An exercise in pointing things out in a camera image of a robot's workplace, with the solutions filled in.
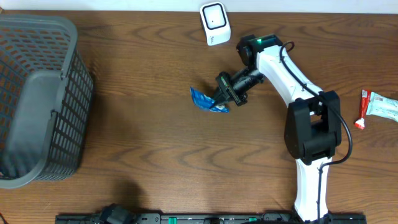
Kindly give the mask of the blue Oreo cookie pack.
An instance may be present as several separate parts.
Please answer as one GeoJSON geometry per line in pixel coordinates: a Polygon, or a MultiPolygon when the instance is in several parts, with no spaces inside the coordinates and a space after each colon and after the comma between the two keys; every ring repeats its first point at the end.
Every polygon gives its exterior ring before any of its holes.
{"type": "Polygon", "coordinates": [[[213,100],[209,96],[206,96],[202,92],[192,87],[190,88],[190,92],[194,105],[197,106],[199,109],[211,111],[214,113],[229,113],[229,109],[225,107],[225,105],[213,106],[215,100],[213,100]]]}

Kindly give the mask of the red coffee stick sachet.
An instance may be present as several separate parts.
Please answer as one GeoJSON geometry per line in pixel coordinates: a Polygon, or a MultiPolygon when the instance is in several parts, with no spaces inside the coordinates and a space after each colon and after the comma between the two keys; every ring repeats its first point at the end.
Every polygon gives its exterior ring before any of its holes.
{"type": "Polygon", "coordinates": [[[359,119],[354,124],[359,129],[365,128],[364,119],[365,119],[366,111],[368,109],[370,95],[371,95],[370,90],[361,90],[359,119]]]}

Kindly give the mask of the white green wipes pack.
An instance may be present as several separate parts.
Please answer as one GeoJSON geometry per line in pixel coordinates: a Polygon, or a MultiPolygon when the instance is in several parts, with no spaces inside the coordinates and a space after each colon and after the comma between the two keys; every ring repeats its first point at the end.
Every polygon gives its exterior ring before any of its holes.
{"type": "Polygon", "coordinates": [[[371,92],[366,114],[397,121],[397,100],[371,92]]]}

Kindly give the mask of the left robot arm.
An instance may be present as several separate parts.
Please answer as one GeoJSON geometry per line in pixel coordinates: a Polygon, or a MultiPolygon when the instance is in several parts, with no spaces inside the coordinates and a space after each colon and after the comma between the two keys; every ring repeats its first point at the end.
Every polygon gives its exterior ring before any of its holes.
{"type": "Polygon", "coordinates": [[[137,215],[117,204],[105,207],[99,215],[99,222],[104,224],[132,224],[135,223],[137,215]]]}

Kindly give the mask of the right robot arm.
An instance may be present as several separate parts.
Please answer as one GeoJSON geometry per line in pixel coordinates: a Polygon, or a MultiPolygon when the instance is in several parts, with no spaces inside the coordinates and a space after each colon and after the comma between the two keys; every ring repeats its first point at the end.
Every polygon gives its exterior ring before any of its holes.
{"type": "Polygon", "coordinates": [[[236,50],[245,67],[233,76],[217,76],[210,107],[230,101],[241,106],[248,101],[248,90],[269,80],[287,106],[284,141],[297,166],[294,210],[302,222],[326,223],[325,164],[341,144],[340,99],[313,84],[290,59],[286,46],[275,34],[241,38],[236,50]]]}

